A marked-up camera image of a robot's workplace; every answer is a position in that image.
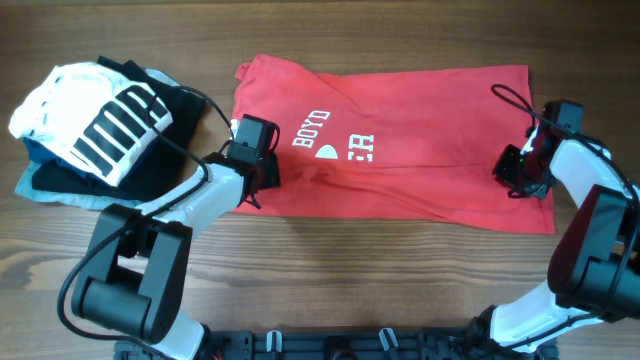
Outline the red printed t-shirt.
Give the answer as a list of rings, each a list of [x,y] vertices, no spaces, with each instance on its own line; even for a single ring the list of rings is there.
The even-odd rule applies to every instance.
[[[528,95],[525,65],[334,75],[259,54],[236,76],[234,118],[256,116],[281,130],[281,184],[244,205],[245,214],[555,230],[551,198],[512,199],[493,176],[531,120],[491,88]]]

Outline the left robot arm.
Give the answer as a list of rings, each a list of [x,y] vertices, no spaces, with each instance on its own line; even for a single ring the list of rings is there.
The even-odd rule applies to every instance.
[[[108,329],[117,359],[213,359],[210,329],[181,308],[192,241],[207,226],[280,184],[279,127],[246,115],[225,153],[135,208],[111,205],[98,218],[86,255],[65,280],[58,302]]]

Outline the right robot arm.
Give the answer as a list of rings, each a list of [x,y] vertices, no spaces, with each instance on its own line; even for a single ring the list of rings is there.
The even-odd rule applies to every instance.
[[[546,280],[469,324],[464,350],[474,359],[533,356],[578,327],[639,315],[639,189],[602,142],[582,134],[583,113],[571,101],[545,104],[527,144],[508,146],[496,164],[510,197],[542,199],[561,183],[578,211]]]

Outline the black folded garment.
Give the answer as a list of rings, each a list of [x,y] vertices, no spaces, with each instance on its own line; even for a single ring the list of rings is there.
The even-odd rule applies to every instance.
[[[182,148],[189,145],[206,108],[204,99],[185,90],[177,91],[175,88],[179,84],[167,74],[156,69],[143,68],[132,60],[118,63],[101,56],[97,63],[121,73],[130,80],[143,82],[158,93],[159,100],[164,102],[173,117],[172,124],[163,130],[162,134]],[[89,179],[101,181],[95,176]]]

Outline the white folded shirt black letters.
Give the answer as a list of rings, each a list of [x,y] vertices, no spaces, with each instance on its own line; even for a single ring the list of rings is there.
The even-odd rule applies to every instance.
[[[9,131],[117,186],[172,122],[148,84],[87,62],[55,67],[14,111]]]

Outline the dark blue folded garment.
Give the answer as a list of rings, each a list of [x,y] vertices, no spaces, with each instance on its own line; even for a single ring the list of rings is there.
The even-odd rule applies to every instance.
[[[158,142],[159,142],[159,139],[156,138],[149,145],[146,146],[144,152],[138,157],[136,162],[132,165],[131,171],[136,170],[145,161],[145,159],[153,152]],[[44,165],[44,164],[56,165],[57,167],[71,170],[72,172],[78,174],[80,177],[85,179],[94,178],[93,174],[90,174],[88,172],[85,172],[85,171],[82,171],[81,169],[76,168],[75,166],[68,163],[64,159],[55,155],[53,152],[47,149],[44,145],[40,144],[35,140],[24,138],[23,143],[28,151],[29,159],[32,162],[35,162],[41,165]]]

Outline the light blue folded garment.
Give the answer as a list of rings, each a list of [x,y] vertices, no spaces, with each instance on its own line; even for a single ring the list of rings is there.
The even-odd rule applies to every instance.
[[[18,181],[15,193],[34,202],[58,202],[91,210],[101,210],[114,203],[136,206],[169,191],[177,183],[184,163],[183,155],[159,141],[153,152],[136,170],[130,171],[119,186],[110,187],[56,165],[31,162]]]

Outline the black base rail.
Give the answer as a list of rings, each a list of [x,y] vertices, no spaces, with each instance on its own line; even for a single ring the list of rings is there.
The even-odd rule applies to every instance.
[[[533,359],[559,360],[554,340],[532,353],[493,354],[488,349],[469,348],[462,328],[427,328],[400,331],[383,328],[371,332],[266,333],[216,331],[205,335],[205,345],[195,357],[207,360],[457,360]]]

